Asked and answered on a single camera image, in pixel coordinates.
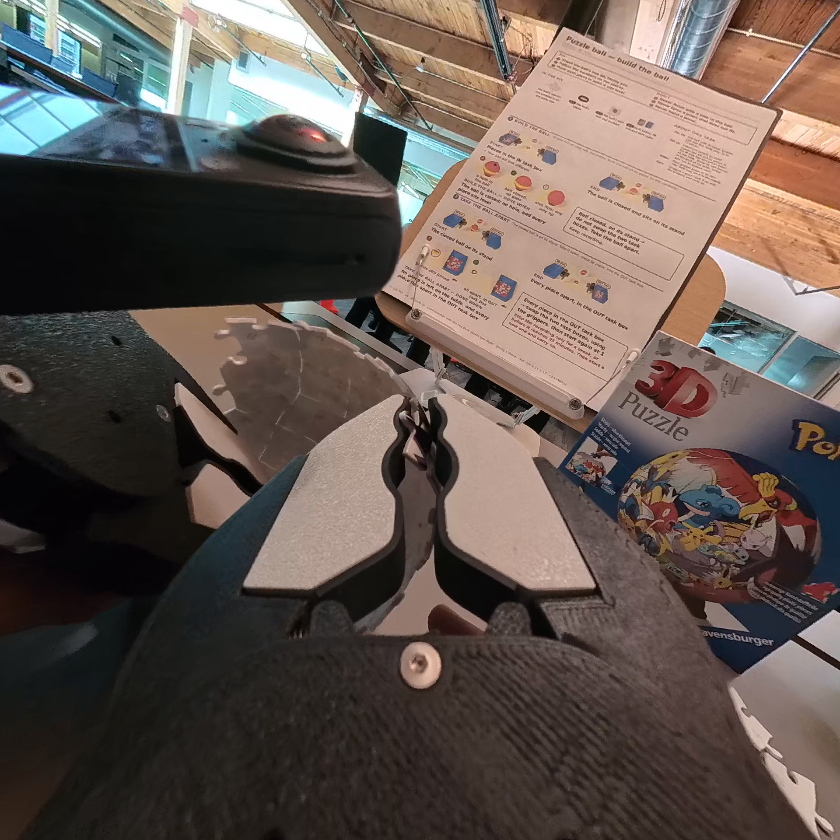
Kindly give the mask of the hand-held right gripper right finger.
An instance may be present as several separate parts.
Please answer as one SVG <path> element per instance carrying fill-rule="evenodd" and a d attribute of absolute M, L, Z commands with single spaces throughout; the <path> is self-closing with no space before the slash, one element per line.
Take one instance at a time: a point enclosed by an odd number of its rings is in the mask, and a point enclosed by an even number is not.
<path fill-rule="evenodd" d="M 594 595 L 595 578 L 528 450 L 452 395 L 431 398 L 428 412 L 443 592 L 485 622 L 507 602 Z"/>

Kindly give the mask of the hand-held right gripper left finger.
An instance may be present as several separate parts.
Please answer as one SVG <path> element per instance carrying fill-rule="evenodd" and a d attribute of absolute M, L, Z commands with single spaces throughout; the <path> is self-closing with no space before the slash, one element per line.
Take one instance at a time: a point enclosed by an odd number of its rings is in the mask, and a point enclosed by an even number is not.
<path fill-rule="evenodd" d="M 392 395 L 317 444 L 264 514 L 241 593 L 317 604 L 381 621 L 406 585 L 403 450 L 410 402 Z"/>

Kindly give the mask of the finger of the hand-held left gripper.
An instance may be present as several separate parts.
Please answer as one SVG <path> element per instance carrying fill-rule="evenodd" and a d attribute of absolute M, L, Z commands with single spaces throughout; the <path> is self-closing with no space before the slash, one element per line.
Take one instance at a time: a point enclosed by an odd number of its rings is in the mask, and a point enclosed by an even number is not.
<path fill-rule="evenodd" d="M 190 486 L 211 466 L 246 496 L 254 496 L 263 487 L 263 468 L 226 417 L 180 382 L 174 388 L 172 424 L 184 486 Z"/>
<path fill-rule="evenodd" d="M 200 461 L 185 468 L 185 501 L 190 521 L 211 530 L 256 494 L 256 476 L 235 461 Z"/>

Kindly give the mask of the partly built white puzzle ball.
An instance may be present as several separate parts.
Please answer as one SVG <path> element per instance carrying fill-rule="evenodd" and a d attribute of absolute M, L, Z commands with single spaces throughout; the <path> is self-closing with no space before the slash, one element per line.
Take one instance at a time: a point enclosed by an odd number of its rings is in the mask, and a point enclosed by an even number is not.
<path fill-rule="evenodd" d="M 317 444 L 388 396 L 408 398 L 410 406 L 402 415 L 404 426 L 410 427 L 405 447 L 410 442 L 416 430 L 415 397 L 406 379 L 386 364 L 335 339 L 272 322 L 229 318 L 216 336 L 236 339 L 239 345 L 220 370 L 220 389 L 234 400 L 228 417 L 249 453 L 277 470 L 276 479 L 291 482 Z M 406 548 L 404 590 L 416 566 Z M 353 623 L 370 632 L 381 621 Z"/>

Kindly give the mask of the pile of puzzle pieces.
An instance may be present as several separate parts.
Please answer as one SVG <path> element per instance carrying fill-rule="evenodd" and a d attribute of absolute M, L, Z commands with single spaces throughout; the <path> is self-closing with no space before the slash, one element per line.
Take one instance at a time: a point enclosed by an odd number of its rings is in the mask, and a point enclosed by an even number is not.
<path fill-rule="evenodd" d="M 772 744 L 770 731 L 749 712 L 740 694 L 732 686 L 728 687 L 728 693 L 753 747 L 759 752 L 766 770 L 787 802 L 796 810 L 814 838 L 833 838 L 834 826 L 816 810 L 815 783 L 801 773 L 788 769 L 783 754 Z"/>

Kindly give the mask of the blue puzzle box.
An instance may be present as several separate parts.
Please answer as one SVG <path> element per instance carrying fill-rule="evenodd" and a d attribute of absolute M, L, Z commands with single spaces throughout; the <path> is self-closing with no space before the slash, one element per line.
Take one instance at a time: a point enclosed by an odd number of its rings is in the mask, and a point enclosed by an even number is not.
<path fill-rule="evenodd" d="M 839 415 L 658 332 L 563 461 L 741 674 L 838 607 Z"/>

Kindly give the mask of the white sheet holder bar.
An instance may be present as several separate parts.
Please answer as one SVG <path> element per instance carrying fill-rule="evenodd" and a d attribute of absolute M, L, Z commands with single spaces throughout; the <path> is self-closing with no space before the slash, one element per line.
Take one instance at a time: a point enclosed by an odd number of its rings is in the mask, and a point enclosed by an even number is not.
<path fill-rule="evenodd" d="M 542 381 L 535 374 L 523 370 L 498 354 L 489 352 L 487 348 L 467 340 L 446 323 L 432 318 L 423 310 L 422 312 L 423 318 L 420 322 L 407 322 L 407 315 L 404 318 L 409 333 L 414 337 L 500 385 L 506 391 L 518 395 L 539 410 L 564 421 L 577 422 L 585 418 L 585 406 L 579 412 L 569 410 L 568 401 L 574 396 Z"/>

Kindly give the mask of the black hanging panel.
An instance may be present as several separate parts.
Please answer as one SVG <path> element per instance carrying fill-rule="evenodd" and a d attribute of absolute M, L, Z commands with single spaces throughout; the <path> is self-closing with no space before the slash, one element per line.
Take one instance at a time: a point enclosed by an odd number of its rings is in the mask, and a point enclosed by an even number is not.
<path fill-rule="evenodd" d="M 402 173 L 406 141 L 404 129 L 362 112 L 355 114 L 352 151 L 394 186 Z"/>

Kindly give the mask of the instruction sheet on clipboard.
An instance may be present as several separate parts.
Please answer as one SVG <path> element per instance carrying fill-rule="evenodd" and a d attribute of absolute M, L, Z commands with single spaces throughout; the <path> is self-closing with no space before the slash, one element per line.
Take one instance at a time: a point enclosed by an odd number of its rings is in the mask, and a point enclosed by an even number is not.
<path fill-rule="evenodd" d="M 581 399 L 588 419 L 656 330 L 698 344 L 725 296 L 711 257 L 668 246 L 649 191 L 679 193 L 504 114 L 406 231 L 375 298 L 383 319 L 425 343 L 404 321 L 419 308 Z"/>

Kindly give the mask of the printed instruction sheet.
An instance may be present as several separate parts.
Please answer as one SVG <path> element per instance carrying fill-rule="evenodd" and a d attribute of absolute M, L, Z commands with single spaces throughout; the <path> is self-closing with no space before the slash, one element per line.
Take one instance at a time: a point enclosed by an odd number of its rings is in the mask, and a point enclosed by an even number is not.
<path fill-rule="evenodd" d="M 384 292 L 425 342 L 580 417 L 666 318 L 780 118 L 564 28 Z"/>

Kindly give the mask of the black metal pole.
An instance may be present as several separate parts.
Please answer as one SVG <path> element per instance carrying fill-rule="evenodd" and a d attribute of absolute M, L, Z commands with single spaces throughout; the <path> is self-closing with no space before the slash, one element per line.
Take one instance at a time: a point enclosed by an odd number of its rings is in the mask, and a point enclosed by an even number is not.
<path fill-rule="evenodd" d="M 579 35 L 601 39 L 609 1 L 568 1 L 560 2 L 562 15 L 559 17 L 558 27 L 553 34 L 553 40 L 560 36 L 563 28 L 573 30 Z"/>

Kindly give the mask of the silver ventilation duct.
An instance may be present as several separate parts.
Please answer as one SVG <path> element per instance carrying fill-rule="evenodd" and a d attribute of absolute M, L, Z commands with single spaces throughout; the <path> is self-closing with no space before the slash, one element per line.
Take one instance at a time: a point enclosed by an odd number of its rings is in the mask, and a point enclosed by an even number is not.
<path fill-rule="evenodd" d="M 659 66 L 699 80 L 740 1 L 679 1 L 660 51 Z"/>

